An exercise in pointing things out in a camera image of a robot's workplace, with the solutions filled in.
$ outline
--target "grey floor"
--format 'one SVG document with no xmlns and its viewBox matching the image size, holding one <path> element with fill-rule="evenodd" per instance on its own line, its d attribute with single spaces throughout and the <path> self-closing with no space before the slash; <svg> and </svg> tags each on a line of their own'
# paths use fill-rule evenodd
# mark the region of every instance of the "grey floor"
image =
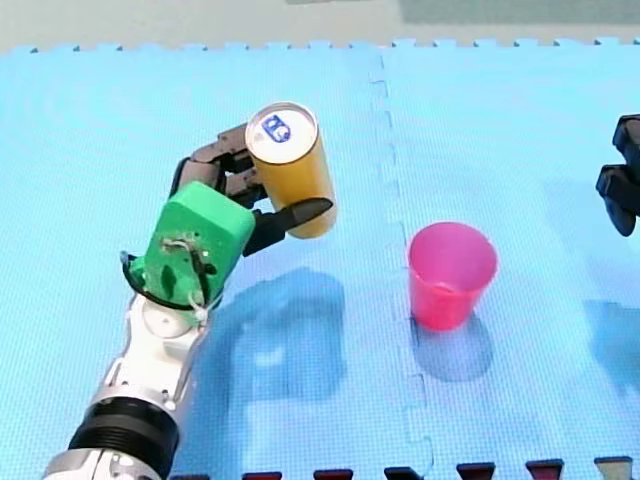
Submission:
<svg viewBox="0 0 640 480">
<path fill-rule="evenodd" d="M 635 0 L 0 0 L 0 52 L 105 42 L 216 47 L 331 40 L 341 46 L 412 37 L 468 45 L 476 38 L 509 44 L 533 37 L 549 44 L 556 37 L 630 42 L 636 35 Z"/>
</svg>

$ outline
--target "robotic hand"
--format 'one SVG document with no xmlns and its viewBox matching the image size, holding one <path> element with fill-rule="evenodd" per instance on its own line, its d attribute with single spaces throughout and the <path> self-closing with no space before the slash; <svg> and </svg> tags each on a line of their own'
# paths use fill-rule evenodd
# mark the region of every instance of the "robotic hand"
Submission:
<svg viewBox="0 0 640 480">
<path fill-rule="evenodd" d="M 618 232 L 628 237 L 640 216 L 640 115 L 620 117 L 613 145 L 625 165 L 605 165 L 596 189 L 604 199 L 607 213 Z"/>
<path fill-rule="evenodd" d="M 267 193 L 245 129 L 220 134 L 179 163 L 145 255 L 122 254 L 135 292 L 127 346 L 44 479 L 165 480 L 183 433 L 192 364 L 236 262 L 333 206 L 310 198 L 277 213 L 251 211 Z"/>
</svg>

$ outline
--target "robotic finger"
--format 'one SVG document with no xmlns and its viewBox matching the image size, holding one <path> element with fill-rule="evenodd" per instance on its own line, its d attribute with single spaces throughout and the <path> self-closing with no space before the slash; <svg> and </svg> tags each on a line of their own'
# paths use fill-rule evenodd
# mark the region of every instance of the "robotic finger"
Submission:
<svg viewBox="0 0 640 480">
<path fill-rule="evenodd" d="M 640 216 L 640 115 L 620 117 L 613 145 L 622 154 L 624 165 L 605 165 L 596 189 L 604 199 L 607 214 L 618 232 L 628 237 Z"/>
</svg>

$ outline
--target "blue foam mat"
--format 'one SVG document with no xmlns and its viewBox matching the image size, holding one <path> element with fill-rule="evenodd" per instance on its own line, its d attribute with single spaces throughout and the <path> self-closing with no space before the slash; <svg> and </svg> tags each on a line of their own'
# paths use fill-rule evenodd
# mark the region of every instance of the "blue foam mat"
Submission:
<svg viewBox="0 0 640 480">
<path fill-rule="evenodd" d="M 637 456 L 638 247 L 594 182 L 620 161 L 618 116 L 640 111 L 640 47 L 436 43 L 0 57 L 0 479 L 64 449 L 120 350 L 117 254 L 146 247 L 177 160 L 282 99 L 321 121 L 340 221 L 238 266 L 175 473 L 453 479 L 492 461 L 500 480 L 562 458 L 588 480 L 594 457 Z M 446 337 L 406 304 L 407 239 L 438 220 L 477 226 L 501 260 Z"/>
</svg>

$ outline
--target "wire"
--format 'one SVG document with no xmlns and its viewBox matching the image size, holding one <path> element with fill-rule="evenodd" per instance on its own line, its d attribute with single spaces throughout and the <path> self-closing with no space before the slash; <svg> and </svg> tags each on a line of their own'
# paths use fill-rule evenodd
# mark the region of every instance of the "wire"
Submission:
<svg viewBox="0 0 640 480">
<path fill-rule="evenodd" d="M 197 250 L 194 249 L 187 242 L 183 242 L 180 240 L 166 240 L 165 245 L 180 247 L 187 250 L 187 252 L 189 253 L 189 257 L 191 259 L 191 267 L 193 268 L 193 271 L 196 274 L 196 277 L 198 278 L 198 283 L 200 284 L 200 290 L 202 292 L 202 297 L 203 297 L 202 298 L 203 304 L 198 305 L 198 307 L 204 308 L 204 306 L 207 304 L 207 300 L 209 299 L 209 295 L 210 295 L 209 282 L 207 281 L 206 268 L 202 263 L 202 261 L 200 260 L 200 255 L 198 255 Z M 137 282 L 137 280 L 133 277 L 130 271 L 131 262 L 135 261 L 137 258 L 138 257 L 130 255 L 127 252 L 122 252 L 122 254 L 120 255 L 120 261 L 122 262 L 122 273 L 124 274 L 125 280 L 127 281 L 127 283 L 129 284 L 129 286 L 134 292 L 138 293 L 139 295 L 142 295 L 143 297 L 147 298 L 148 300 L 151 300 L 154 303 L 157 303 L 162 307 L 170 308 L 172 310 L 180 310 L 180 311 L 196 310 L 196 308 L 194 308 L 194 305 L 191 305 L 191 304 L 181 305 L 178 303 L 168 302 L 166 300 L 156 297 L 151 292 L 146 291 L 143 288 L 143 286 Z M 217 304 L 221 300 L 222 300 L 222 295 L 219 295 L 218 298 L 216 299 L 215 305 L 212 305 L 210 308 L 217 306 Z"/>
</svg>

